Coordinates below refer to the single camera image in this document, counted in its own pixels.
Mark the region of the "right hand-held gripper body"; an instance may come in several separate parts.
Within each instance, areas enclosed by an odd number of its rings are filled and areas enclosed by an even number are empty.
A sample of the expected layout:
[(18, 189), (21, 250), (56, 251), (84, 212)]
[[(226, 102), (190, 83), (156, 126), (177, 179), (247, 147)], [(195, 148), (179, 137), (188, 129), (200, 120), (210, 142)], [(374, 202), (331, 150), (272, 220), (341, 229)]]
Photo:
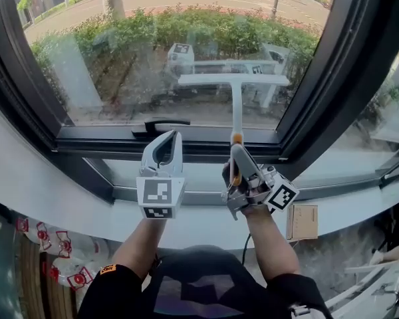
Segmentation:
[(268, 209), (284, 211), (299, 195), (299, 190), (274, 167), (261, 169), (262, 178), (251, 176), (233, 184), (231, 191), (222, 193), (223, 200), (234, 219), (248, 207), (264, 205)]

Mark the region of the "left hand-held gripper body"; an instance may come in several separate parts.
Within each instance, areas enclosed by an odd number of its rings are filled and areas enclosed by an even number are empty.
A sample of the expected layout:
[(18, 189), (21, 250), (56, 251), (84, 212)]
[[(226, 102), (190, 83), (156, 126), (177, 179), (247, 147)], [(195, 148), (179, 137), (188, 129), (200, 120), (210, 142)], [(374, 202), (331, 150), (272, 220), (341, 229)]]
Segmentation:
[(141, 167), (136, 178), (137, 202), (145, 219), (175, 219), (180, 208), (186, 179), (183, 168), (171, 170)]

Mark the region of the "white squeegee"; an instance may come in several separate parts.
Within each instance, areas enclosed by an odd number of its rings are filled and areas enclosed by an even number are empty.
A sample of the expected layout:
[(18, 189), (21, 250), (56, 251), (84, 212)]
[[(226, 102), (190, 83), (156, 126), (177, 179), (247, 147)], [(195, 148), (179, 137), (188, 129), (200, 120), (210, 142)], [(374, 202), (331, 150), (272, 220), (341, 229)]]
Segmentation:
[(242, 121), (242, 91), (243, 84), (263, 83), (278, 86), (287, 86), (289, 80), (286, 76), (275, 74), (182, 74), (178, 78), (179, 85), (208, 85), (228, 84), (232, 93), (233, 127), (230, 137), (230, 144), (244, 144), (243, 121)]

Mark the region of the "clear window glass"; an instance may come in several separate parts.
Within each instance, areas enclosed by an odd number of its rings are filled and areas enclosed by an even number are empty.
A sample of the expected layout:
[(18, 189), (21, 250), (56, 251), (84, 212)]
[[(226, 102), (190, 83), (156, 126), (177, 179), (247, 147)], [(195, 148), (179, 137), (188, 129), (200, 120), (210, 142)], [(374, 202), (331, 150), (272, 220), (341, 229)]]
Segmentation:
[(70, 123), (154, 118), (274, 130), (330, 17), (326, 0), (72, 0), (23, 27)]

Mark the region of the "person's left forearm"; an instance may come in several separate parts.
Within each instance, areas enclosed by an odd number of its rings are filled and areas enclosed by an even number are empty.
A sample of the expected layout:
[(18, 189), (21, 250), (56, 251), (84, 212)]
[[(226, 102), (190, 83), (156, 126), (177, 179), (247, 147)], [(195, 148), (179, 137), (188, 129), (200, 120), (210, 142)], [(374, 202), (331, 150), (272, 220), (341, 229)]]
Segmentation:
[(166, 219), (143, 219), (114, 253), (112, 262), (134, 272), (144, 281), (152, 268)]

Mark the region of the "person's right forearm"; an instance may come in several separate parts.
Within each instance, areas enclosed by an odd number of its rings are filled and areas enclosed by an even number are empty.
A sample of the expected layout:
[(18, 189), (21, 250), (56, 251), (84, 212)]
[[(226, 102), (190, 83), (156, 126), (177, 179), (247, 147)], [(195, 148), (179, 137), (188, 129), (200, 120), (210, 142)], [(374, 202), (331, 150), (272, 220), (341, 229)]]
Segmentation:
[(300, 274), (298, 257), (281, 234), (270, 210), (261, 205), (248, 207), (242, 213), (247, 220), (263, 278), (270, 281), (282, 274)]

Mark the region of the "small cardboard box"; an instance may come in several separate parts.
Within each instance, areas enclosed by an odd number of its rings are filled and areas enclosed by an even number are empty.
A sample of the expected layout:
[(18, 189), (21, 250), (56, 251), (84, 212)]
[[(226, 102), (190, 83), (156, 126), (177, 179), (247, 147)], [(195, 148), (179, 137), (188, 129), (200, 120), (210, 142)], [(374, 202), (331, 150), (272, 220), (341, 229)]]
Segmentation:
[(292, 204), (287, 212), (288, 241), (302, 241), (318, 237), (318, 207)]

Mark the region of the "white windowsill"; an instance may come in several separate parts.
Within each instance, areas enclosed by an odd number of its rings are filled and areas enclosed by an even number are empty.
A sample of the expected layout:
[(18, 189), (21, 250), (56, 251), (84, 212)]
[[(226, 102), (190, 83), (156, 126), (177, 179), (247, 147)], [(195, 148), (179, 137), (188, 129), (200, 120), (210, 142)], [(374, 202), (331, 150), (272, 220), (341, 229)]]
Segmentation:
[[(316, 199), (318, 233), (325, 235), (359, 223), (399, 202), (399, 181), (347, 195)], [(0, 112), (0, 204), (48, 224), (122, 242), (142, 215), (136, 203), (113, 205), (94, 196), (56, 168), (24, 140)], [(215, 245), (240, 249), (247, 240), (243, 216), (225, 207), (184, 206), (168, 222), (161, 246), (182, 249)]]

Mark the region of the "person's black shirt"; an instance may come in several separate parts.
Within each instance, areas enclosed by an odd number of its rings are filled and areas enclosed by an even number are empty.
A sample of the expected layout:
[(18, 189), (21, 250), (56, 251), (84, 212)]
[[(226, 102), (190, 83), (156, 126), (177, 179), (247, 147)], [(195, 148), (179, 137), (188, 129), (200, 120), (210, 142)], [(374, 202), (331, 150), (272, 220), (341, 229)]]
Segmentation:
[(316, 282), (282, 274), (261, 286), (218, 247), (162, 258), (146, 288), (135, 273), (110, 265), (90, 284), (77, 319), (333, 319)]

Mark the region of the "green hedge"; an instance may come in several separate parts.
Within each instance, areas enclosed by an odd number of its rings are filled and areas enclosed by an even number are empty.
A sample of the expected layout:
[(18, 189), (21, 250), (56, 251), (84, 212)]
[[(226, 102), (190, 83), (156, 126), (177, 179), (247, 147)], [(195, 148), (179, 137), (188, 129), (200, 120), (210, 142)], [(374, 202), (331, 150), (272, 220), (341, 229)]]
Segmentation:
[(74, 41), (100, 99), (113, 108), (127, 97), (135, 102), (153, 86), (141, 86), (130, 71), (150, 51), (163, 52), (176, 43), (194, 48), (200, 59), (243, 59), (259, 51), (262, 43), (290, 50), (288, 73), (298, 83), (319, 42), (321, 30), (296, 20), (266, 17), (262, 10), (238, 14), (219, 5), (167, 7), (159, 13), (137, 9), (133, 15), (113, 19), (95, 15), (79, 25), (48, 32), (31, 43), (31, 50), (64, 107), (69, 95), (53, 72), (51, 55)]

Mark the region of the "wooden slatted panel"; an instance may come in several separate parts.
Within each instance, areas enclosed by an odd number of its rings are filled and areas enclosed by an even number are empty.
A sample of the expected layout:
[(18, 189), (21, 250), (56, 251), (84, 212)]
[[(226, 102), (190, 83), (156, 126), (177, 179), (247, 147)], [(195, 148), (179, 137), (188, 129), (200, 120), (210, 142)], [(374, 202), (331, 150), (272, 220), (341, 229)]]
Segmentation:
[(22, 236), (15, 249), (19, 302), (24, 319), (76, 319), (76, 297), (70, 288), (45, 276), (42, 262), (53, 257)]

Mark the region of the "dark teal panel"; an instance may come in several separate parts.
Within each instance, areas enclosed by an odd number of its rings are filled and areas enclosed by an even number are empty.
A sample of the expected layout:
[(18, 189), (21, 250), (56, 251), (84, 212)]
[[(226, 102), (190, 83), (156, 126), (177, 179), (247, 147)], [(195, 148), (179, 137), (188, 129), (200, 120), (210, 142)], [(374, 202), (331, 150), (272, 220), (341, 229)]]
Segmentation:
[(0, 219), (0, 319), (23, 319), (15, 280), (15, 230)]

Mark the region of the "black window frame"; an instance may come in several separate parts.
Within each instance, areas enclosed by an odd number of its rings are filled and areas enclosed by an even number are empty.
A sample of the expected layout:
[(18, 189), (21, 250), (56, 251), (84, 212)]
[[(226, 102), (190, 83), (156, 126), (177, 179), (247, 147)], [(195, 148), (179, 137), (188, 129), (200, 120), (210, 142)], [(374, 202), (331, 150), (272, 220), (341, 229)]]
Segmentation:
[[(257, 163), (292, 179), (326, 152), (365, 109), (399, 51), (399, 0), (330, 0), (330, 17), (298, 91), (274, 130), (243, 126)], [(141, 160), (155, 138), (135, 138), (130, 125), (70, 123), (23, 38), (23, 18), (45, 0), (0, 0), (0, 111), (43, 156), (104, 200), (133, 201), (135, 187), (114, 186), (86, 158)], [(178, 125), (184, 163), (225, 163), (229, 128)], [(365, 181), (298, 187), (300, 200), (384, 187), (399, 166)], [(220, 204), (221, 191), (186, 191), (187, 205)]]

